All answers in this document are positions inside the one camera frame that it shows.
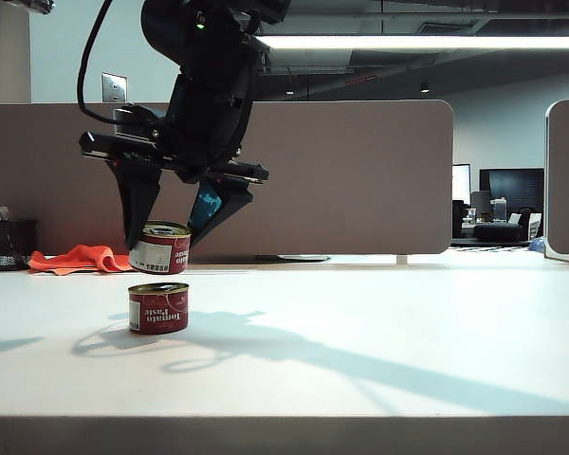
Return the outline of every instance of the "ceiling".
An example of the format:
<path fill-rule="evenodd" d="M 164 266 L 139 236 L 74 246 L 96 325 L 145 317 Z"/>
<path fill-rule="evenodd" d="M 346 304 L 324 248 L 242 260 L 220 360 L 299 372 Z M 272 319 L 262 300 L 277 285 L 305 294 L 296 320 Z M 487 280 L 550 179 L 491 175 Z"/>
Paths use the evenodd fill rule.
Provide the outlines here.
<path fill-rule="evenodd" d="M 260 33 L 569 36 L 569 0 L 291 0 Z M 272 50 L 257 99 L 421 98 L 422 82 L 439 97 L 560 72 L 569 51 Z"/>

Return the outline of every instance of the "tomato paste can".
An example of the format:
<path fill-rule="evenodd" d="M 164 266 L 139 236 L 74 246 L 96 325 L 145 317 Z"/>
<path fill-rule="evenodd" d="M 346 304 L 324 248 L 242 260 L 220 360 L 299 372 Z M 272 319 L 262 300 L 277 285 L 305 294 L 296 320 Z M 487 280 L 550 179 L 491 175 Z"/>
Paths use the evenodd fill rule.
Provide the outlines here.
<path fill-rule="evenodd" d="M 140 334 L 168 334 L 188 326 L 184 282 L 152 282 L 129 287 L 129 328 Z"/>
<path fill-rule="evenodd" d="M 141 272 L 180 273 L 188 265 L 191 235 L 188 227 L 178 223 L 148 221 L 141 239 L 129 252 L 129 264 Z"/>

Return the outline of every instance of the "black pencil cup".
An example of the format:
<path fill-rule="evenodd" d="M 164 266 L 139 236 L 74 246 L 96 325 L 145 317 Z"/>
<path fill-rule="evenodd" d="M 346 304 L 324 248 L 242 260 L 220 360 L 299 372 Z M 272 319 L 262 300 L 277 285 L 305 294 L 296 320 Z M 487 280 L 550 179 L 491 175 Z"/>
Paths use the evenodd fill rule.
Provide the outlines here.
<path fill-rule="evenodd" d="M 36 249 L 36 220 L 0 221 L 0 270 L 25 270 Z"/>

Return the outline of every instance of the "white table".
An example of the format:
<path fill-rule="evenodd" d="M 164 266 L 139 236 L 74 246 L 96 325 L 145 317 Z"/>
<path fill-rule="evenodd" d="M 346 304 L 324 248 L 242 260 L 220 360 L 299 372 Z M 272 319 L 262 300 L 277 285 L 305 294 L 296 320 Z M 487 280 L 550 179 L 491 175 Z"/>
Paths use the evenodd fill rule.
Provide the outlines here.
<path fill-rule="evenodd" d="M 129 332 L 127 287 L 160 281 L 190 284 L 190 326 Z M 0 453 L 31 446 L 569 453 L 569 264 L 450 249 L 403 266 L 2 272 Z"/>

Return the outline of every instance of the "ceiling light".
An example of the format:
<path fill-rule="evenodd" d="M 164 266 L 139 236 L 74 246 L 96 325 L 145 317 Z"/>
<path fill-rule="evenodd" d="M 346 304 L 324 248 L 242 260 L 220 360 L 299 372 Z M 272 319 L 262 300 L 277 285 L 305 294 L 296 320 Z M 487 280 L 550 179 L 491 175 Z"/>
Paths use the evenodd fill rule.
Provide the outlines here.
<path fill-rule="evenodd" d="M 569 36 L 259 36 L 274 49 L 569 49 Z"/>

